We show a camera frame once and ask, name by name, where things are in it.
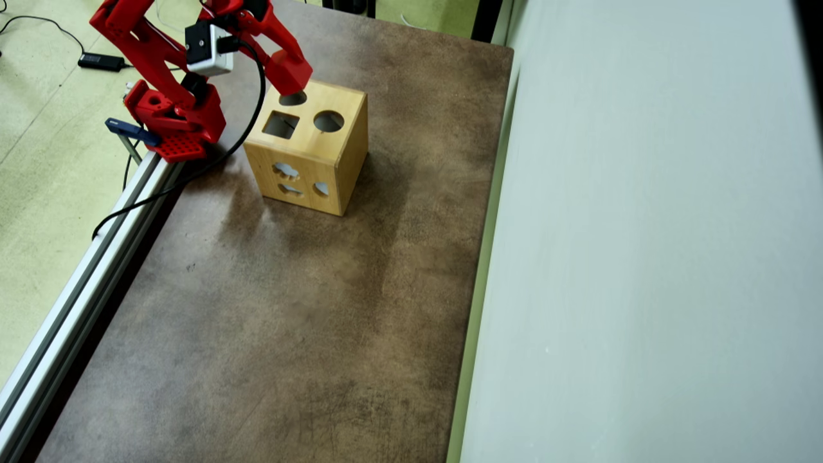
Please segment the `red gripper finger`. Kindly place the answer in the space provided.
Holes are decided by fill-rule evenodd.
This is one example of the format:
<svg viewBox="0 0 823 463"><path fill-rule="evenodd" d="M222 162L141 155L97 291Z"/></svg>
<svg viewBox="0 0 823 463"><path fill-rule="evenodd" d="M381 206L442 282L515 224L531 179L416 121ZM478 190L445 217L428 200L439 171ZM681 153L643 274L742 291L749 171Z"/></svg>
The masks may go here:
<svg viewBox="0 0 823 463"><path fill-rule="evenodd" d="M286 68L278 70L273 67L273 55L280 51L280 46L273 41L273 12L275 8L265 8L265 12L260 14L258 24L256 25L256 37L265 38L266 41L271 42L277 46L276 49L270 46L267 48L267 58L265 59L264 69L267 77L302 77L303 70L300 68Z"/></svg>
<svg viewBox="0 0 823 463"><path fill-rule="evenodd" d="M278 70L300 68L312 70L312 66L303 54L297 39L273 12L273 41L280 46L280 51L273 55L273 67Z"/></svg>

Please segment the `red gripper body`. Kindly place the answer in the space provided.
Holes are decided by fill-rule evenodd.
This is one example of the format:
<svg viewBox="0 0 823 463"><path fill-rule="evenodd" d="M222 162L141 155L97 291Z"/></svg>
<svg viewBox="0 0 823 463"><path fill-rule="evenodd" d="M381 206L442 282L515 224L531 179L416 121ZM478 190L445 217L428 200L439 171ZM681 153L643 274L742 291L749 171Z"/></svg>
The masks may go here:
<svg viewBox="0 0 823 463"><path fill-rule="evenodd" d="M200 4L200 23L214 24L232 35L263 35L273 39L266 23L270 1L200 1Z"/></svg>

